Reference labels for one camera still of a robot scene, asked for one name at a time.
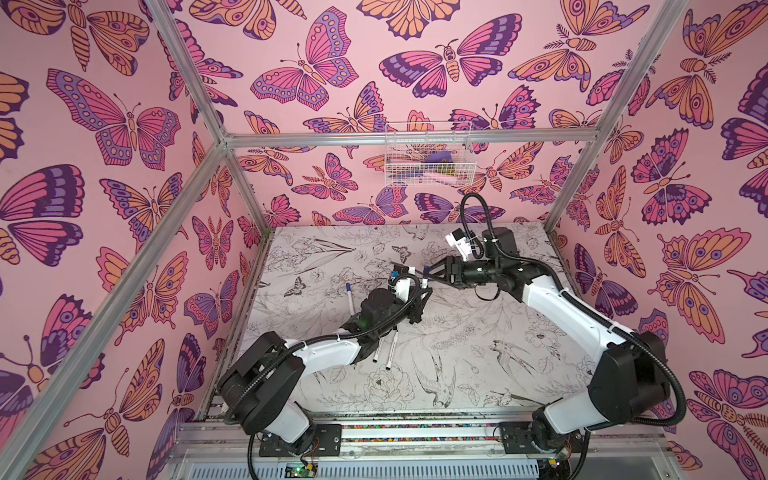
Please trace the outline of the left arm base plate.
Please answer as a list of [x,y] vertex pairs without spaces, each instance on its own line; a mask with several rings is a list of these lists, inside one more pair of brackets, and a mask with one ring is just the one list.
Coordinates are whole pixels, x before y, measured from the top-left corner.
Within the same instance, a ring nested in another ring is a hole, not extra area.
[[343,438],[341,424],[311,425],[298,440],[288,443],[279,436],[267,433],[259,447],[259,457],[338,457]]

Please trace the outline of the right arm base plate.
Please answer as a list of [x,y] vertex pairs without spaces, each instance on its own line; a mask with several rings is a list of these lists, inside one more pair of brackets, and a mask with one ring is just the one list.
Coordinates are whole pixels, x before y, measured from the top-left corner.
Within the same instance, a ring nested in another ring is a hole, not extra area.
[[532,421],[501,422],[497,426],[497,434],[506,454],[567,456],[581,453],[584,446],[584,436],[580,431],[560,435]]

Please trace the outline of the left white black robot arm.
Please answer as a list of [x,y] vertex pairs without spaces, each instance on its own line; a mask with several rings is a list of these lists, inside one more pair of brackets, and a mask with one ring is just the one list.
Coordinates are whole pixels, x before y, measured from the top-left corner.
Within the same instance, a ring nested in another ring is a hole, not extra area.
[[269,433],[287,443],[307,437],[315,425],[291,400],[299,381],[374,356],[401,322],[421,321],[431,295],[424,280],[406,276],[394,287],[372,290],[335,333],[308,340],[287,340],[274,331],[261,335],[218,381],[226,407],[223,422],[247,435]]

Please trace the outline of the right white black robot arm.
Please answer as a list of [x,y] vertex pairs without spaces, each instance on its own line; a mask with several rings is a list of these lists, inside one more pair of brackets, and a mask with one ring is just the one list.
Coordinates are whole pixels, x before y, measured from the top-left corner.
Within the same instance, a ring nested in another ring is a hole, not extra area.
[[456,252],[429,266],[429,278],[456,289],[496,286],[554,323],[595,364],[583,391],[533,414],[531,430],[540,449],[582,429],[682,422],[686,396],[657,335],[637,333],[581,300],[549,264],[520,255],[506,228],[489,228],[482,237],[459,228],[445,240]]

